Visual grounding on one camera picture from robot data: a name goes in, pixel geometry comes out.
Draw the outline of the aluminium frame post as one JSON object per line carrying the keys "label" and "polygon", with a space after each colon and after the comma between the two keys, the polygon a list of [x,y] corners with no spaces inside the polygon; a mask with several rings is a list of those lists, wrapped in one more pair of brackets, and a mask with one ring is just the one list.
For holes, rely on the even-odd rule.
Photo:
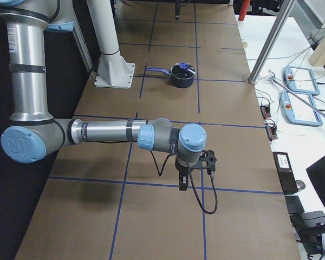
{"label": "aluminium frame post", "polygon": [[296,2],[297,0],[288,0],[283,2],[280,12],[274,21],[254,68],[248,78],[249,84],[254,85],[258,79],[258,76]]}

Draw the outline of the orange connector board far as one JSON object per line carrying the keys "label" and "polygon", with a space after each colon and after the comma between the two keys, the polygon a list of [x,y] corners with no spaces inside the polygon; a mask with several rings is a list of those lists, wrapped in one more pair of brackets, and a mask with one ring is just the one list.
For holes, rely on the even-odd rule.
{"label": "orange connector board far", "polygon": [[271,118],[271,108],[270,108],[270,105],[269,104],[261,104],[260,105],[260,110],[261,110],[261,113],[262,113],[262,116],[263,116],[263,119],[269,119]]}

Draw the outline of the orange connector board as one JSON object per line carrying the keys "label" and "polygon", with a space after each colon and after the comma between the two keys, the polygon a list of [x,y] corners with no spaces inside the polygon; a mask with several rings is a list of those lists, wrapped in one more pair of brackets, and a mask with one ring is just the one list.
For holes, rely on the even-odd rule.
{"label": "orange connector board", "polygon": [[270,108],[270,105],[269,104],[261,104],[260,105],[260,110],[261,110],[261,113],[262,113],[262,116],[263,116],[263,119],[269,119],[271,118],[271,108]]}
{"label": "orange connector board", "polygon": [[269,141],[277,140],[277,125],[271,119],[264,120],[264,125]]}

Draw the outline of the far teach pendant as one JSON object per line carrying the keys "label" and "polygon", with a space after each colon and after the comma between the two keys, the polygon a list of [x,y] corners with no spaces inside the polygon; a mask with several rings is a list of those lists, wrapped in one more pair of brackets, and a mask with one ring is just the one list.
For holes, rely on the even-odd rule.
{"label": "far teach pendant", "polygon": [[296,66],[286,66],[283,74],[287,87],[290,90],[294,92],[311,94],[313,96],[320,95],[318,84],[311,69]]}

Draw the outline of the teach pendant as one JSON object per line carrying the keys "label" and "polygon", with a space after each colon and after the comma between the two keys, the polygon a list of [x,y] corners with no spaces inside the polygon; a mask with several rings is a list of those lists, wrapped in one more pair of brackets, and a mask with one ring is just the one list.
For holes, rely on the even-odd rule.
{"label": "teach pendant", "polygon": [[321,116],[296,96],[284,90],[281,93],[282,110],[288,123],[302,126],[320,127]]}
{"label": "teach pendant", "polygon": [[296,66],[286,66],[283,74],[287,87],[290,90],[294,92],[311,94],[313,96],[320,95],[318,84],[311,69]]}

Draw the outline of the dark blue saucepan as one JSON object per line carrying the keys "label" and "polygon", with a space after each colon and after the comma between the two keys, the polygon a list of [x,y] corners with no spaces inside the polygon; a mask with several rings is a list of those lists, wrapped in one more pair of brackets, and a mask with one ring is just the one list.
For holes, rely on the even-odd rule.
{"label": "dark blue saucepan", "polygon": [[147,67],[146,70],[152,72],[161,72],[169,75],[171,83],[177,88],[188,88],[193,84],[196,75],[196,69],[193,65],[186,62],[174,64],[170,69]]}

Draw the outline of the orange connector board near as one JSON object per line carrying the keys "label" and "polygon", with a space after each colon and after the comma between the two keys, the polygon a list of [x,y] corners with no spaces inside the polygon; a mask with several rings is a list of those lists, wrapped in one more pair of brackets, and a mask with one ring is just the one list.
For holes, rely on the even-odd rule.
{"label": "orange connector board near", "polygon": [[271,119],[264,120],[264,125],[269,141],[277,140],[277,125]]}

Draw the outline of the glass lid blue knob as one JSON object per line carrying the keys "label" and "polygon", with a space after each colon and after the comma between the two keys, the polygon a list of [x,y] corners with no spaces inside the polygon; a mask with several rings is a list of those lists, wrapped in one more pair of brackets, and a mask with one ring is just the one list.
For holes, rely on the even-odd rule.
{"label": "glass lid blue knob", "polygon": [[196,69],[186,62],[179,62],[171,68],[171,74],[179,79],[189,79],[195,76]]}

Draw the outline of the black power box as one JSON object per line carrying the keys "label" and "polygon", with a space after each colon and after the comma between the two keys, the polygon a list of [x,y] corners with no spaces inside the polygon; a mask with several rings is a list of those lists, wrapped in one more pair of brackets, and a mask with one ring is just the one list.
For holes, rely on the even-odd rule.
{"label": "black power box", "polygon": [[295,194],[298,189],[288,154],[285,152],[273,152],[278,178],[285,195]]}

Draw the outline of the near teach pendant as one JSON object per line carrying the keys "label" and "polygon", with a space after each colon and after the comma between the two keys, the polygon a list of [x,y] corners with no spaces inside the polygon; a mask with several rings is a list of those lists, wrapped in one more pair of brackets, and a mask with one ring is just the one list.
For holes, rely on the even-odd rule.
{"label": "near teach pendant", "polygon": [[320,127],[321,116],[296,96],[284,90],[281,93],[282,110],[288,123],[302,126]]}

